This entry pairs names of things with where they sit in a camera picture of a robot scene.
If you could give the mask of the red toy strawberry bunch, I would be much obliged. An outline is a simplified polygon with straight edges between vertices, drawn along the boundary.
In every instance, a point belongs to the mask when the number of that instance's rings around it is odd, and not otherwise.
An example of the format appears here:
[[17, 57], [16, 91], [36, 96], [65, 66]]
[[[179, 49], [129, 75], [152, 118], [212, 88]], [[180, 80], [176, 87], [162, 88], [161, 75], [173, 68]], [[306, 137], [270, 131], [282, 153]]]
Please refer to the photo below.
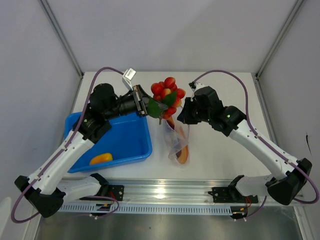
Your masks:
[[155, 82], [150, 87], [153, 97], [149, 100], [147, 113], [155, 119], [165, 120], [174, 129], [173, 115], [182, 105], [182, 99], [186, 96], [183, 88], [178, 88], [176, 79], [172, 76], [164, 81]]

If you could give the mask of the blue plastic bin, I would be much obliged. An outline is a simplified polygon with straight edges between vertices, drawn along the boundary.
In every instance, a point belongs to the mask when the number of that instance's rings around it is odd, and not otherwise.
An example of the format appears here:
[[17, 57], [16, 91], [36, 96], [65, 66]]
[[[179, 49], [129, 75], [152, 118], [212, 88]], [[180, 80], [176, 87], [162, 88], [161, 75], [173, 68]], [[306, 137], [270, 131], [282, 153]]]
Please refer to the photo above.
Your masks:
[[[70, 174], [94, 172], [142, 162], [153, 151], [147, 118], [136, 113], [120, 116], [109, 121], [111, 129], [68, 170]], [[110, 153], [112, 161], [90, 164], [99, 155]]]

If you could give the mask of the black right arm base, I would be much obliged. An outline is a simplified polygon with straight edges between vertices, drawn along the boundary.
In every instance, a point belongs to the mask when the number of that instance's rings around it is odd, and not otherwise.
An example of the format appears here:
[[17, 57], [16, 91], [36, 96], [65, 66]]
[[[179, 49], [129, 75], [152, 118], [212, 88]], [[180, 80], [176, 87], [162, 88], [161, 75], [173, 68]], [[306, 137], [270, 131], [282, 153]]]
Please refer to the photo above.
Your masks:
[[212, 196], [214, 203], [257, 204], [259, 202], [257, 196], [244, 196], [232, 187], [212, 187], [207, 193]]

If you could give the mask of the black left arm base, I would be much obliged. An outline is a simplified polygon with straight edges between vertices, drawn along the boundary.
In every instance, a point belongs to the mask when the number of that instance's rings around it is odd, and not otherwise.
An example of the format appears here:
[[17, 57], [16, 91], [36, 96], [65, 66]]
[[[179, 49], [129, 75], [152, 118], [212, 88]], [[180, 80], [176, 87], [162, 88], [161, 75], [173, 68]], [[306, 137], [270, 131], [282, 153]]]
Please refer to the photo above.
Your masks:
[[100, 188], [97, 196], [110, 197], [117, 201], [122, 201], [124, 197], [125, 186], [124, 185], [105, 185]]

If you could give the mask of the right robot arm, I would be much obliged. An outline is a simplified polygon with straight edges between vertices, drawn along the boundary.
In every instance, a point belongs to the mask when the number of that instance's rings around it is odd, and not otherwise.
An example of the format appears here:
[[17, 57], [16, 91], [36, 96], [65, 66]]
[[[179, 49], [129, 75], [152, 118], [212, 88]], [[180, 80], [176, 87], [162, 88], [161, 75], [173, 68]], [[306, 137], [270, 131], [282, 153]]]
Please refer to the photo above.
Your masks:
[[228, 186], [229, 198], [239, 202], [247, 196], [267, 196], [288, 206], [306, 184], [312, 163], [306, 158], [298, 160], [264, 139], [241, 110], [224, 106], [212, 87], [201, 83], [191, 83], [190, 87], [193, 95], [185, 99], [178, 121], [188, 125], [208, 123], [242, 145], [270, 171], [265, 176], [237, 176]]

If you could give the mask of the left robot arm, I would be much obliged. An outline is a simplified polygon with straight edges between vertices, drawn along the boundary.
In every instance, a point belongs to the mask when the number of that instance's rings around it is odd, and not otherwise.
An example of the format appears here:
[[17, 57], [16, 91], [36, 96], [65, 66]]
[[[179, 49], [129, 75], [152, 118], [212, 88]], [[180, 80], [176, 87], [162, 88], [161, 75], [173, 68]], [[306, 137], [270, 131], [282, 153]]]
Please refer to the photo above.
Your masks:
[[77, 160], [90, 150], [112, 128], [110, 120], [135, 113], [138, 117], [160, 118], [169, 106], [148, 95], [135, 85], [125, 95], [117, 96], [112, 85], [91, 86], [82, 113], [64, 142], [52, 156], [29, 176], [20, 175], [14, 181], [21, 195], [11, 211], [15, 212], [25, 198], [44, 218], [54, 215], [63, 204], [78, 199], [113, 200], [109, 197], [109, 182], [98, 173], [66, 185], [61, 180]]

